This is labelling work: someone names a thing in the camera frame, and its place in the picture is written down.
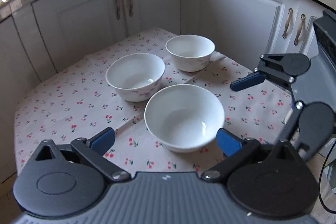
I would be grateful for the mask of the white bowl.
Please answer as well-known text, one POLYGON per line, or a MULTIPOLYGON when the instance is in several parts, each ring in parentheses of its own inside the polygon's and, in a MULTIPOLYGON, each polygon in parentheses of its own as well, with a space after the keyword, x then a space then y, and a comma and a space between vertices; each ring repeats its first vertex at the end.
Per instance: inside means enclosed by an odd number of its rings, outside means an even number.
POLYGON ((179 84, 155 93, 144 111, 146 128, 166 149, 190 153, 211 143, 224 126, 220 100, 205 88, 179 84))

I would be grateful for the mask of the white bowl floral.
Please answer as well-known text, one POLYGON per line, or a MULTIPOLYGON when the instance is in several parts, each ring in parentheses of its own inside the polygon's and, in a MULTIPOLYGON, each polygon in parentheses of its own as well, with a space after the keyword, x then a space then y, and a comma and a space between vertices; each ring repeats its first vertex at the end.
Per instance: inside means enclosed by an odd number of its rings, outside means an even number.
POLYGON ((179 35, 165 44, 175 67, 184 72, 204 69, 215 51, 214 43, 203 36, 179 35))
POLYGON ((123 100, 142 102, 159 91, 164 73, 165 63, 160 57, 134 53, 111 64, 105 79, 123 100))

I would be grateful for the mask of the cherry pattern tablecloth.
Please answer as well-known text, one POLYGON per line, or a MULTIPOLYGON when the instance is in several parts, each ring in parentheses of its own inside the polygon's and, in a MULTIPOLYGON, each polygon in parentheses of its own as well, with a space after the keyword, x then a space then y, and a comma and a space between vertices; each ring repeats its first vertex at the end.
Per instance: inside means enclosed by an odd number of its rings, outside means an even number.
POLYGON ((255 138, 263 144, 275 141, 290 110, 290 94, 269 82, 232 92, 230 83, 246 76, 249 70, 218 52, 212 54, 205 70, 181 72, 165 49, 172 37, 171 32, 160 28, 140 32, 84 57, 25 96, 15 114, 17 170, 23 169, 42 140, 68 144, 77 137, 91 138, 107 127, 115 130, 116 141, 104 156, 129 173, 200 173, 221 162, 223 154, 215 143, 188 154, 165 149, 146 129, 145 102, 126 102, 108 86, 108 67, 118 58, 137 52, 163 59, 163 87, 193 84, 215 94, 225 110, 224 126, 231 133, 240 138, 255 138))

